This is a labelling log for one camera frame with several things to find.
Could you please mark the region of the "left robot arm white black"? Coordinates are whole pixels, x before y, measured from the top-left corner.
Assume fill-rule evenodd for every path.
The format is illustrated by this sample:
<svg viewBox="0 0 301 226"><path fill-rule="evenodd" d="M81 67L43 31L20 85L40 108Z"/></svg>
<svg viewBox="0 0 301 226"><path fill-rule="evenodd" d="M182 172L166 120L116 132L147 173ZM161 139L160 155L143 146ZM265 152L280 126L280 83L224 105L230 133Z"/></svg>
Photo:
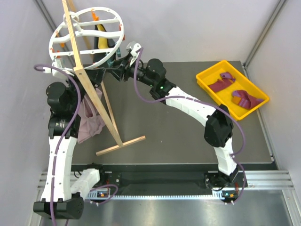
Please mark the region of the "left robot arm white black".
<svg viewBox="0 0 301 226"><path fill-rule="evenodd" d="M84 201L95 189L104 187L107 176L101 172L100 165L90 164L71 183L72 157L80 131L80 104L85 91L79 80L64 69L45 64L37 64L34 69L57 73L67 81L67 84L54 82L46 89L51 112L48 122L48 171L41 199L33 205L34 213L51 219L52 224L56 225L60 219L79 219Z"/></svg>

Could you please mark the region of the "pink sock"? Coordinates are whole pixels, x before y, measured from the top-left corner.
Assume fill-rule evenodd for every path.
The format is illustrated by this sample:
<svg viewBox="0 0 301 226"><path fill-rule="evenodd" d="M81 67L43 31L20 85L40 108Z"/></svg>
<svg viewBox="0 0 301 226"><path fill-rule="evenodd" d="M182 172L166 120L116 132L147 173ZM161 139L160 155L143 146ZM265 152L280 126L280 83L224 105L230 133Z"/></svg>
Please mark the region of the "pink sock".
<svg viewBox="0 0 301 226"><path fill-rule="evenodd" d="M99 134L105 126L105 123L88 94L84 95L80 103L78 115L81 119L77 142L81 144Z"/></svg>

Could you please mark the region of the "white round clip hanger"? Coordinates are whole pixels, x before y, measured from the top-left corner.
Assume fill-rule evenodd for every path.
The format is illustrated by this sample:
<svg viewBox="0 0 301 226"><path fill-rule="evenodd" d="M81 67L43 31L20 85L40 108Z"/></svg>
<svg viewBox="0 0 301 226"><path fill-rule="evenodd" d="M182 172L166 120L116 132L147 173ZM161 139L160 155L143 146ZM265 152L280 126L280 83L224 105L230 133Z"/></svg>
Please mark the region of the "white round clip hanger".
<svg viewBox="0 0 301 226"><path fill-rule="evenodd" d="M63 21L53 32L48 45L51 60L73 57L75 65L82 66L82 57L107 53L103 59L85 67L93 69L105 63L114 53L117 54L125 36L125 28L121 16L116 11L106 7L91 7L73 12L66 3L63 3L63 9ZM105 27L106 32L95 30L95 26L99 24ZM95 37L113 39L115 47L94 49Z"/></svg>

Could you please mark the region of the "maroon orange striped sock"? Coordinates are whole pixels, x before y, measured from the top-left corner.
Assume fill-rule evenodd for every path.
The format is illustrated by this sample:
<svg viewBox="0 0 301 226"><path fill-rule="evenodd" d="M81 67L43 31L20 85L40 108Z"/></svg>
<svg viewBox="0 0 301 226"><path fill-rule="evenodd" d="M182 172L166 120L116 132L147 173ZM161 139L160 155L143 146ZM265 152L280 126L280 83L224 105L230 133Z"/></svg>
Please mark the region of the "maroon orange striped sock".
<svg viewBox="0 0 301 226"><path fill-rule="evenodd" d="M232 92L232 102L247 110L253 109L263 101L264 99L256 98L245 90L235 90Z"/></svg>

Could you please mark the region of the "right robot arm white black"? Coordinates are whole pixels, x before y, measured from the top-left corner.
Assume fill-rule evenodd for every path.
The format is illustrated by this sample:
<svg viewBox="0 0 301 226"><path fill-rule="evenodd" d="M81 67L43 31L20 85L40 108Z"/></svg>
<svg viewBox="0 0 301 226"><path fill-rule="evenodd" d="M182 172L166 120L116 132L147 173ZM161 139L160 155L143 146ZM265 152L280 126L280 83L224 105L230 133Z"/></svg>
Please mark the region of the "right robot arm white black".
<svg viewBox="0 0 301 226"><path fill-rule="evenodd" d="M109 63L108 72L119 81L127 81L131 77L134 82L150 86L154 100L160 100L200 122L205 128L205 141L215 150L220 182L224 186L235 183L238 165L233 159L233 120L228 108L225 105L206 104L182 91L166 78L166 69L159 59L151 59L147 65L139 60L132 63L131 60L128 56Z"/></svg>

